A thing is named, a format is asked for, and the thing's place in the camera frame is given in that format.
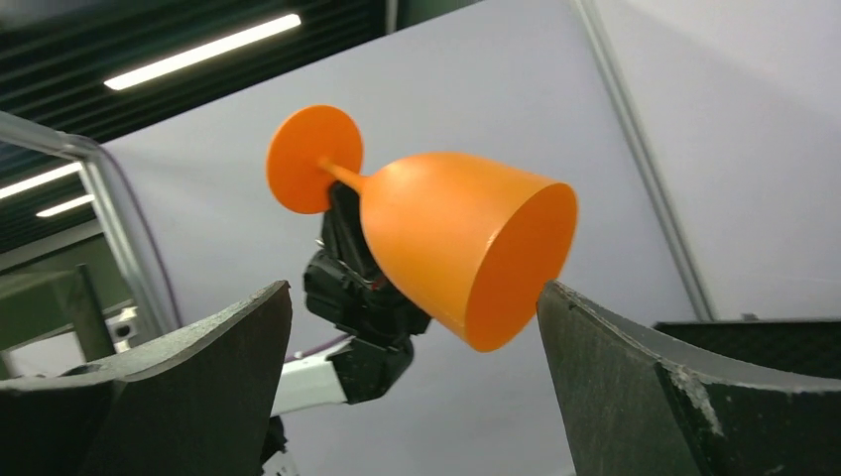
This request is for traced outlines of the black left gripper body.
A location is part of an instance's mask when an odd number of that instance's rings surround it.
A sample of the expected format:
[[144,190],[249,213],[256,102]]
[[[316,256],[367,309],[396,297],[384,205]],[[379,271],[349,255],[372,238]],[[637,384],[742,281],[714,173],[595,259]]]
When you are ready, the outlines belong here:
[[363,236],[360,196],[346,184],[328,189],[319,249],[303,274],[305,306],[350,336],[327,357],[350,405],[383,397],[413,363],[412,337],[430,316],[376,264]]

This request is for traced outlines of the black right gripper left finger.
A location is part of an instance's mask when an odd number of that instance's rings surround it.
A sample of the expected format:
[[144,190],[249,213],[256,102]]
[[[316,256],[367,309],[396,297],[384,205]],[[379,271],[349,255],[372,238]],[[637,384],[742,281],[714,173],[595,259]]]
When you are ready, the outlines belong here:
[[1,384],[5,475],[258,475],[292,324],[274,282],[58,377]]

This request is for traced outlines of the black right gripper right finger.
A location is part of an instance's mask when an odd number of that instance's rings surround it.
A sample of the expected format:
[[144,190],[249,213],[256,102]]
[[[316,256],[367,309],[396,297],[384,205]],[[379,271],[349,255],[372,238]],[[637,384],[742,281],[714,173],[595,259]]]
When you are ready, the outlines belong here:
[[579,475],[836,475],[840,378],[716,354],[552,282],[538,304]]

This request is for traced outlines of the orange plastic wine glass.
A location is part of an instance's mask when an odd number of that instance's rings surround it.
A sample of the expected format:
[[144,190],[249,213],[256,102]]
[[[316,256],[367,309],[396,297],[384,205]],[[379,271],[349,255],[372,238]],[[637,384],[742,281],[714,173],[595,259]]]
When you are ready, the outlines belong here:
[[346,184],[375,262],[403,295],[476,351],[510,342],[564,266],[577,224],[573,188],[460,152],[408,156],[364,176],[363,156],[347,113],[308,106],[275,132],[268,186],[286,209],[314,214],[327,209],[332,184]]

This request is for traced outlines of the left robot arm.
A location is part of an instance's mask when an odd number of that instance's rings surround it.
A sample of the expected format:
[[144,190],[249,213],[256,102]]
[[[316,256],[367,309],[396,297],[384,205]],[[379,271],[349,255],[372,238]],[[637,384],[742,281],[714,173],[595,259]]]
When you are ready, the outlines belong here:
[[285,360],[261,454],[264,475],[299,472],[283,414],[383,397],[414,360],[413,336],[431,321],[375,263],[362,233],[358,192],[335,182],[327,197],[319,248],[302,286],[306,308],[342,334]]

